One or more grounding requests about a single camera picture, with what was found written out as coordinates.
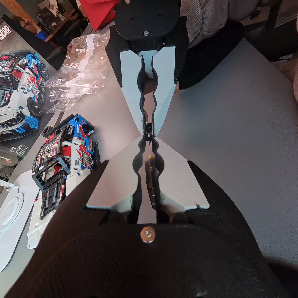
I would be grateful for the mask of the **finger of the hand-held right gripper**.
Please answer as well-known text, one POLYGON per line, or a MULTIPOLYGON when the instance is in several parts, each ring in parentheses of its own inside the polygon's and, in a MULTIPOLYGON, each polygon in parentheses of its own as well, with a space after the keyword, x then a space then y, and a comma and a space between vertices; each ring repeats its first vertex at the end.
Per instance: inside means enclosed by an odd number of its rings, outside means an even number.
POLYGON ((155 110, 153 113, 154 136, 160 132, 165 121, 176 83, 175 74, 176 47, 163 47, 152 60, 152 68, 156 75, 157 86, 154 91, 155 110))
POLYGON ((141 135, 145 135, 146 117, 143 110, 142 81, 144 62, 132 50, 120 52, 122 93, 141 135))

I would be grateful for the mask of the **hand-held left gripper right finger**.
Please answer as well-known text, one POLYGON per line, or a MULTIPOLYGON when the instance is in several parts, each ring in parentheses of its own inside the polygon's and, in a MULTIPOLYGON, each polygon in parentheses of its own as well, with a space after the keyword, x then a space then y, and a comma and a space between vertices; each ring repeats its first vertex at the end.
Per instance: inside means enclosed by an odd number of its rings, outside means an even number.
POLYGON ((158 137, 152 140, 156 169, 156 205, 162 210, 209 209, 187 159, 158 137))

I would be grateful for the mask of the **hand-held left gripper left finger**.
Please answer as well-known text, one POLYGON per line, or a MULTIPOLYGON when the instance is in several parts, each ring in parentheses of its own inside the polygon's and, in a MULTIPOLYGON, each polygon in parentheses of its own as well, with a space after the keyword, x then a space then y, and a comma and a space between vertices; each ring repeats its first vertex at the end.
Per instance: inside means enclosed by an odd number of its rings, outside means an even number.
POLYGON ((143 136, 139 136, 109 160, 86 206, 117 212, 139 210, 142 166, 143 136))

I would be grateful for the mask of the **black brick panel yellow axle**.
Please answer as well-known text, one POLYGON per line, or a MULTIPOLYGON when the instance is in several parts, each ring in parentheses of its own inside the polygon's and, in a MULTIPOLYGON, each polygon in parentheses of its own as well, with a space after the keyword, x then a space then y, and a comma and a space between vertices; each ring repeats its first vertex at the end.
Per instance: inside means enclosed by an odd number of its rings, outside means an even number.
POLYGON ((145 162, 145 175, 147 191, 150 198, 152 208, 157 211, 160 199, 160 193, 157 184, 158 171, 154 164, 154 157, 150 154, 148 160, 145 162))

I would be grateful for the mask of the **person's right forearm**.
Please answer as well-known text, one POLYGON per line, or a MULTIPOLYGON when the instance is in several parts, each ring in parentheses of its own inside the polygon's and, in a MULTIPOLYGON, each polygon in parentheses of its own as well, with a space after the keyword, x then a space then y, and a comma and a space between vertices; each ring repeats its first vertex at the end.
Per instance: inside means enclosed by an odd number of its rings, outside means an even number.
POLYGON ((180 16, 187 17, 188 48, 214 36, 226 22, 241 21, 258 7, 271 6, 275 0, 181 0, 180 16))

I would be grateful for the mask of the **toy brick race car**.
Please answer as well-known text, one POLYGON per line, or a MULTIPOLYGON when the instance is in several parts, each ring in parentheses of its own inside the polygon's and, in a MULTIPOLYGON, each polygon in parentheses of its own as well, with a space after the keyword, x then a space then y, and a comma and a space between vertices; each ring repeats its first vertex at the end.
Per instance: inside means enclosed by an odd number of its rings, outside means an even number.
POLYGON ((27 233, 27 248, 35 250, 48 223, 66 197, 101 164, 94 126, 80 114, 60 122, 55 137, 46 139, 32 166, 39 188, 27 233))

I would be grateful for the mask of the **clear plastic bag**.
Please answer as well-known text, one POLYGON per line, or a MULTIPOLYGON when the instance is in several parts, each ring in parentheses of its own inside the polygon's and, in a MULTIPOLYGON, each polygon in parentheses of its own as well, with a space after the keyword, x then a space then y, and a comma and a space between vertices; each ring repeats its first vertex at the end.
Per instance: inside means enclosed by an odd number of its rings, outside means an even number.
POLYGON ((47 114, 65 112, 84 95, 97 95, 106 85, 112 69, 106 53, 110 33, 95 33, 74 38, 68 45, 60 69, 46 81, 47 114))

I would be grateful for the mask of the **white folding stand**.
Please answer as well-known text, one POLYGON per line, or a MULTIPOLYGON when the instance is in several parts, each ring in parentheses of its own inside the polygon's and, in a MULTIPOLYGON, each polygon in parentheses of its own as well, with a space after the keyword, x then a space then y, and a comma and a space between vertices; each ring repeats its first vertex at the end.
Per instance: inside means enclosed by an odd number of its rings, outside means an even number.
POLYGON ((20 174, 14 183, 1 180, 7 196, 0 209, 0 271, 10 263, 38 195, 31 170, 20 174))

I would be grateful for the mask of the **toy car product box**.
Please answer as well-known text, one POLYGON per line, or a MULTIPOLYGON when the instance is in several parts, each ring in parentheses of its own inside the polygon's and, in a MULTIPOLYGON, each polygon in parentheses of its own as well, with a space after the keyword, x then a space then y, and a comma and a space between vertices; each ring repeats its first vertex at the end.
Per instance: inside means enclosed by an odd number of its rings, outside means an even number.
POLYGON ((0 162, 13 167, 52 117, 45 82, 55 69, 3 19, 0 37, 0 162))

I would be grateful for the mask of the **person's torso beige sweatshirt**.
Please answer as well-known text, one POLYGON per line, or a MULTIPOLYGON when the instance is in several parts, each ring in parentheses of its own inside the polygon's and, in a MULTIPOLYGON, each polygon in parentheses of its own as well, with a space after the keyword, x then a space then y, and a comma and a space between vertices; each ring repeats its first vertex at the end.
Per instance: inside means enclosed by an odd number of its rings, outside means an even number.
POLYGON ((278 70, 292 82, 293 93, 298 101, 298 58, 278 63, 278 70))

